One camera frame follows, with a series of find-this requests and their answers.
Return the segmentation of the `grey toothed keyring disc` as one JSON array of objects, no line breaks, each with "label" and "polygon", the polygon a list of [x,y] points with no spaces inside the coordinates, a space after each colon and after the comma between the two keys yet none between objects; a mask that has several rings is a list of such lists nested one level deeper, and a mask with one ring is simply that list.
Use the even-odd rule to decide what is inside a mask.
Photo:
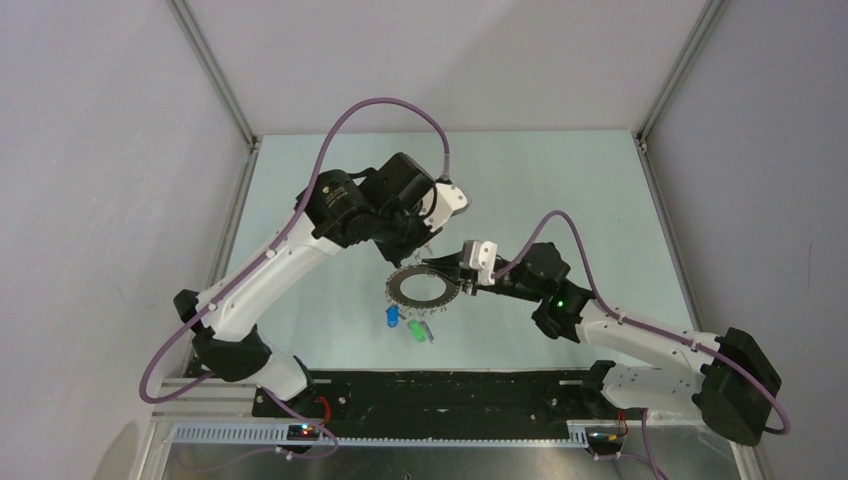
[{"label": "grey toothed keyring disc", "polygon": [[459,292],[459,286],[447,276],[423,264],[398,269],[385,282],[385,293],[390,302],[407,310],[442,308],[452,302]]}]

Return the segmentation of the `green tag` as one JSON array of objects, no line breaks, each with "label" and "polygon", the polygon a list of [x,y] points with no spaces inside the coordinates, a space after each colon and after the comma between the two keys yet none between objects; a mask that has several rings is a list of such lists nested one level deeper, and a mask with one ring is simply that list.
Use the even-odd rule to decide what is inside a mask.
[{"label": "green tag", "polygon": [[407,322],[407,328],[416,342],[432,343],[434,341],[434,336],[424,321],[410,320]]}]

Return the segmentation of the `blue tag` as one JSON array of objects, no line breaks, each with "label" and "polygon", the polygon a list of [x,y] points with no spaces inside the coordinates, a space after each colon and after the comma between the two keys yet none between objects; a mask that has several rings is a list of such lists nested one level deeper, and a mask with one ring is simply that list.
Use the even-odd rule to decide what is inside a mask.
[{"label": "blue tag", "polygon": [[400,309],[397,305],[390,305],[385,310],[386,324],[389,328],[396,328],[400,322]]}]

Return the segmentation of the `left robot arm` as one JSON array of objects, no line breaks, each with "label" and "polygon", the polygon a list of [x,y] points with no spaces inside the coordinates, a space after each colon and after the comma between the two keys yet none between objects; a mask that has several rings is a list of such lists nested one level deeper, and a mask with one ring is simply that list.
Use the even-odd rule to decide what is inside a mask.
[{"label": "left robot arm", "polygon": [[215,376],[264,387],[299,417],[314,408],[316,390],[295,356],[263,340],[257,327],[263,313],[315,266],[358,243],[374,242],[385,260],[399,266],[465,210],[469,198],[398,152],[380,169],[320,173],[297,200],[283,230],[252,259],[205,291],[179,292],[173,303],[194,333],[202,364]]}]

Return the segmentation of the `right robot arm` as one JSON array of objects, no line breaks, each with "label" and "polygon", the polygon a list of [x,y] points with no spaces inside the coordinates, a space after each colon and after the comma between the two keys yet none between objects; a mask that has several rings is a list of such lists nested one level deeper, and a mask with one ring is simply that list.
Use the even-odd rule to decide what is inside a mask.
[{"label": "right robot arm", "polygon": [[631,368],[596,362],[580,392],[583,409],[604,418],[616,409],[667,411],[702,421],[721,437],[756,446],[771,433],[767,422],[782,385],[751,334],[676,329],[605,303],[569,280],[570,266],[550,242],[534,243],[501,277],[507,260],[491,242],[469,241],[455,254],[424,260],[442,278],[471,292],[534,302],[531,317],[551,339],[615,350],[647,363]]}]

